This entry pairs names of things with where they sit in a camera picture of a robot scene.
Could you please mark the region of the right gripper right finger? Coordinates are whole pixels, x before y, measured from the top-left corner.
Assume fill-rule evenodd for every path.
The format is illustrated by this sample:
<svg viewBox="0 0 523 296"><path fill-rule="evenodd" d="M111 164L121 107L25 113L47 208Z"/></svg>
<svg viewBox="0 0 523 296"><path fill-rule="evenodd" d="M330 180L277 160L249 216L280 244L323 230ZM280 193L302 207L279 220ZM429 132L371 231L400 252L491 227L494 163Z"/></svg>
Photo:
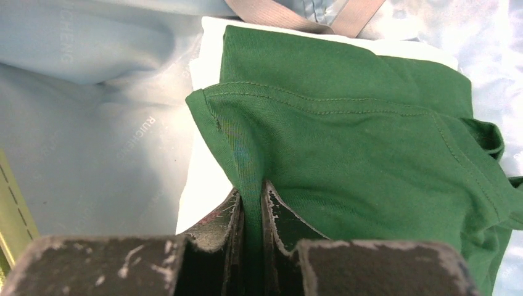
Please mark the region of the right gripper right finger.
<svg viewBox="0 0 523 296"><path fill-rule="evenodd" d="M266 295L479 295L465 261L447 244L329 239L269 181L261 207Z"/></svg>

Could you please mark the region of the white garment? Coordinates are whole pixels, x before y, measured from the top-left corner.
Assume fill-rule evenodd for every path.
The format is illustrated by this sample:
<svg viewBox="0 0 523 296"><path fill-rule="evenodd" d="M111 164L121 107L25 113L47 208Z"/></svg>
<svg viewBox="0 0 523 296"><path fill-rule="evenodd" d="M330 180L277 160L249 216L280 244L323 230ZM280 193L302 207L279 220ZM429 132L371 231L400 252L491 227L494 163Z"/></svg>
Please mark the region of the white garment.
<svg viewBox="0 0 523 296"><path fill-rule="evenodd" d="M316 35L223 18L204 17L202 19L204 32L199 56L189 63L194 90L203 89L219 82L223 35L228 25L351 44L365 48L379 56L427 60L440 63L454 70L459 69L457 59L451 54L417 41L371 41L337 35ZM211 213L226 199L232 188L232 184L210 152L200 132L195 131L187 181L179 201L176 233L182 233Z"/></svg>

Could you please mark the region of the green garment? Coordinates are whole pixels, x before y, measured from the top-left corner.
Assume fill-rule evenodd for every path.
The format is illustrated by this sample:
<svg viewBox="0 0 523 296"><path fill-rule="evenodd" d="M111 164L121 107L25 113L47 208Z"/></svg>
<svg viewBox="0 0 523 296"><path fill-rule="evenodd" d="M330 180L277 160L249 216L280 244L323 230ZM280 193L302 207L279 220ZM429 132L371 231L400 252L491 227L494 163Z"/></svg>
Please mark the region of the green garment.
<svg viewBox="0 0 523 296"><path fill-rule="evenodd" d="M471 82L441 58L208 18L186 103L242 196L246 295L263 293L261 193L271 181L308 224L335 240L441 241L493 292L522 178L500 167L496 125L472 111Z"/></svg>

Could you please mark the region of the green hard-shell suitcase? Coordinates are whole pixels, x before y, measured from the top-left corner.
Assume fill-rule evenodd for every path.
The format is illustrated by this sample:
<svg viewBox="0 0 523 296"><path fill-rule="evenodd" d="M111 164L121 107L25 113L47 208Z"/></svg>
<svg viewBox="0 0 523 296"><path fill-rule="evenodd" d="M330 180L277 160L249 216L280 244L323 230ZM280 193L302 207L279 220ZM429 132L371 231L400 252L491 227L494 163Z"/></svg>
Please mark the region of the green hard-shell suitcase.
<svg viewBox="0 0 523 296"><path fill-rule="evenodd" d="M522 178L521 1L2 1L1 272L48 236L177 235L202 19L451 54ZM522 294L522 229L491 295Z"/></svg>

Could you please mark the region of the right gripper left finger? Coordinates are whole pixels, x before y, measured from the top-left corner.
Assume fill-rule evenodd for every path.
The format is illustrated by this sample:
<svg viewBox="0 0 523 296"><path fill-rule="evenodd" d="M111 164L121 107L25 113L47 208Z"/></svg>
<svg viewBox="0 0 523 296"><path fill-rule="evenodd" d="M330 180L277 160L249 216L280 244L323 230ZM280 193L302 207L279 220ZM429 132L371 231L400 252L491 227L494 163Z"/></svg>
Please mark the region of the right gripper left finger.
<svg viewBox="0 0 523 296"><path fill-rule="evenodd" d="M31 243L3 295L239 295L244 211L237 190L166 236L48 236Z"/></svg>

